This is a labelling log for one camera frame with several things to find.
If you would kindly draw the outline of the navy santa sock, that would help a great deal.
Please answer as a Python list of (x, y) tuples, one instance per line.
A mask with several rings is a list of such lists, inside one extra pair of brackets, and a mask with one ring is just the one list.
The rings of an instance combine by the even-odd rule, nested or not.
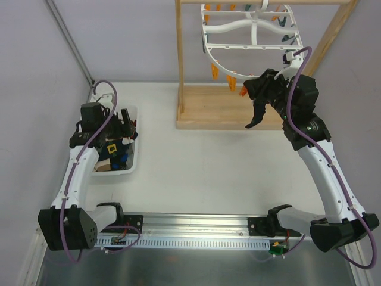
[(245, 128), (250, 129), (262, 122), (266, 113), (266, 104), (253, 102), (254, 115), (250, 123)]
[(98, 161), (103, 161), (106, 159), (110, 159), (111, 161), (112, 158), (117, 155), (116, 140), (117, 139), (109, 140), (105, 143), (100, 151)]

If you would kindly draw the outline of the white plastic clip hanger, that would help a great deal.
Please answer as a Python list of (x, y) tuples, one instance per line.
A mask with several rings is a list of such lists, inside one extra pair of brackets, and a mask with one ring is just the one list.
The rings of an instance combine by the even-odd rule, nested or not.
[[(280, 4), (275, 10), (268, 10), (267, 8), (268, 1), (263, 1), (254, 10), (247, 4), (243, 11), (236, 10), (234, 4), (228, 10), (223, 10), (221, 4), (216, 5), (215, 10), (212, 10), (209, 4), (201, 5), (203, 52), (208, 55), (211, 63), (218, 66), (219, 72), (242, 80), (255, 77), (253, 74), (240, 74), (225, 68), (212, 55), (211, 51), (214, 49), (277, 50), (286, 53), (299, 51), (303, 48), (291, 7)], [(226, 24), (210, 25), (208, 22), (211, 15), (241, 15), (243, 18)], [(227, 33), (244, 27), (250, 28), (250, 43), (212, 43), (209, 40), (210, 35)], [(281, 41), (277, 44), (258, 43), (259, 28), (281, 35)]]

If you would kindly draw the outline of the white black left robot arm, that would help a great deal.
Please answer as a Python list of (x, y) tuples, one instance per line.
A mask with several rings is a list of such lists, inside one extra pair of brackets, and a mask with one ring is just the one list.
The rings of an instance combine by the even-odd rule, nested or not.
[(106, 228), (118, 232), (125, 224), (120, 203), (100, 203), (90, 213), (83, 206), (98, 163), (112, 172), (126, 167), (128, 150), (138, 137), (136, 122), (128, 109), (115, 111), (99, 102), (83, 104), (80, 115), (69, 140), (70, 158), (60, 190), (51, 206), (38, 214), (51, 251), (93, 248), (98, 233)]

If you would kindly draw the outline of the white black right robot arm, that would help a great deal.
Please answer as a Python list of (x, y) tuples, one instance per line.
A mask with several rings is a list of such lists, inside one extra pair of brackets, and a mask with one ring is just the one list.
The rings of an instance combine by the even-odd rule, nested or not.
[(241, 90), (253, 101), (254, 116), (247, 128), (259, 124), (271, 105), (283, 120), (283, 132), (299, 154), (320, 194), (323, 215), (303, 212), (284, 204), (269, 210), (263, 235), (274, 237), (287, 229), (312, 238), (317, 248), (328, 252), (362, 239), (366, 228), (379, 226), (375, 214), (366, 213), (358, 202), (335, 157), (330, 133), (314, 112), (319, 91), (312, 77), (286, 80), (267, 69), (260, 77), (246, 80)]

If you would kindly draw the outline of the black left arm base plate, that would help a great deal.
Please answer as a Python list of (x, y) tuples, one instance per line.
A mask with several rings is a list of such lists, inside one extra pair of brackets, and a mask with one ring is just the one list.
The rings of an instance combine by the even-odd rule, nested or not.
[(142, 232), (143, 219), (144, 216), (142, 214), (125, 213), (123, 218), (123, 225), (132, 226), (136, 228), (136, 230), (124, 229), (124, 232), (127, 234), (137, 234), (137, 231)]

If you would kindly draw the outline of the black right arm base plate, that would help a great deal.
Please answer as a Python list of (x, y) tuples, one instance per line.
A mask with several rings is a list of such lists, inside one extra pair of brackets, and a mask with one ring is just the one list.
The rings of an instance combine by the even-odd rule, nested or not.
[(278, 222), (266, 217), (249, 217), (248, 232), (249, 236), (264, 236), (264, 237), (300, 237), (301, 233), (282, 228)]

